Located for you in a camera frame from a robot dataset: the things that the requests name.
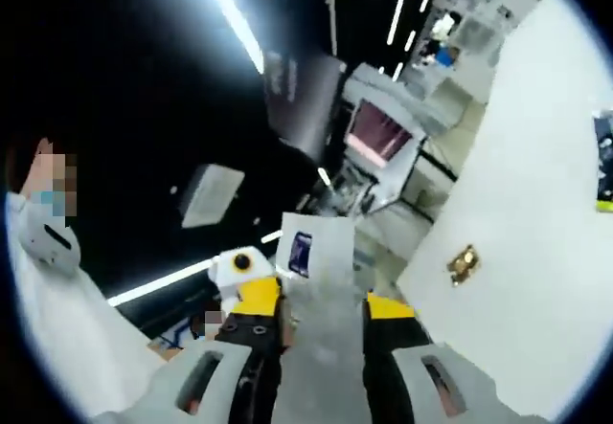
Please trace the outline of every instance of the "machine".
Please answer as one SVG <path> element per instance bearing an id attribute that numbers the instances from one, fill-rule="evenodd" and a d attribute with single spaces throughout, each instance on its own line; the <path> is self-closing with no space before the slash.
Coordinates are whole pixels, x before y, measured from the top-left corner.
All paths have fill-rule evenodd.
<path id="1" fill-rule="evenodd" d="M 326 403 L 315 403 L 309 397 L 326 393 L 326 384 L 309 384 L 311 375 L 282 376 L 284 357 L 292 354 L 292 349 L 300 350 L 300 337 L 296 337 L 296 345 L 287 353 L 283 341 L 288 318 L 286 299 L 291 304 L 295 289 L 288 297 L 286 281 L 275 275 L 266 258 L 253 247 L 225 252 L 216 258 L 210 275 L 219 286 L 222 307 L 231 307 L 215 340 L 194 341 L 157 371 L 148 392 L 132 408 L 122 413 L 101 414 L 94 422 L 267 424 L 287 422 L 291 415 L 292 422 L 353 423 L 353 417 L 344 420 L 343 416 L 351 409 L 361 410 L 360 393 L 345 405 L 336 403 L 329 393 Z M 318 288 L 307 279 L 301 282 L 311 297 L 329 299 L 330 288 L 324 288 L 321 282 L 315 285 Z M 344 299 L 343 295 L 339 293 L 339 300 L 348 303 L 348 311 L 341 309 L 339 317 L 350 314 L 350 318 L 361 321 L 359 350 L 363 362 L 356 367 L 361 367 L 362 384 L 348 383 L 337 392 L 339 396 L 357 389 L 365 392 L 370 415 L 361 416 L 363 422 L 547 422 L 537 416 L 520 416 L 502 404 L 493 381 L 485 373 L 449 346 L 431 343 L 412 307 L 373 293 L 349 307 L 351 299 Z M 311 312 L 322 313 L 324 301 L 314 298 L 313 302 Z M 328 321 L 332 318 L 334 315 L 328 314 Z M 326 331 L 330 327 L 328 321 L 315 319 L 315 326 Z M 325 336 L 329 339 L 335 334 L 328 330 Z M 340 365 L 346 357 L 346 353 L 337 352 L 340 356 L 331 357 L 330 362 L 330 357 L 322 360 L 323 353 L 324 350 L 317 354 L 319 360 L 314 363 L 321 362 L 324 367 L 334 367 L 336 362 Z M 304 368 L 316 370 L 320 366 Z M 328 370 L 336 374 L 334 368 Z M 288 380 L 294 384 L 298 381 L 301 390 L 292 390 Z M 284 415 L 287 397 L 292 406 L 285 407 L 289 414 Z M 293 405 L 294 398 L 298 399 L 297 407 Z M 315 420 L 312 412 L 323 418 Z"/>

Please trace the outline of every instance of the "person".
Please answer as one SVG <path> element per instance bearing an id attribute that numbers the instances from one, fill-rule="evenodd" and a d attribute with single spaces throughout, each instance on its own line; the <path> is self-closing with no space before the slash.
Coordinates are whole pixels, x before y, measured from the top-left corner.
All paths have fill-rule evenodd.
<path id="1" fill-rule="evenodd" d="M 75 157 L 62 152 L 57 142 L 29 136 L 10 143 L 5 171 L 12 280 L 27 345 L 81 417 L 128 408 L 146 391 L 164 359 L 106 302 L 78 263 L 60 270 L 53 260 L 40 259 L 29 244 L 24 246 L 33 220 L 47 227 L 76 214 Z M 69 226 L 57 230 L 71 234 Z"/>

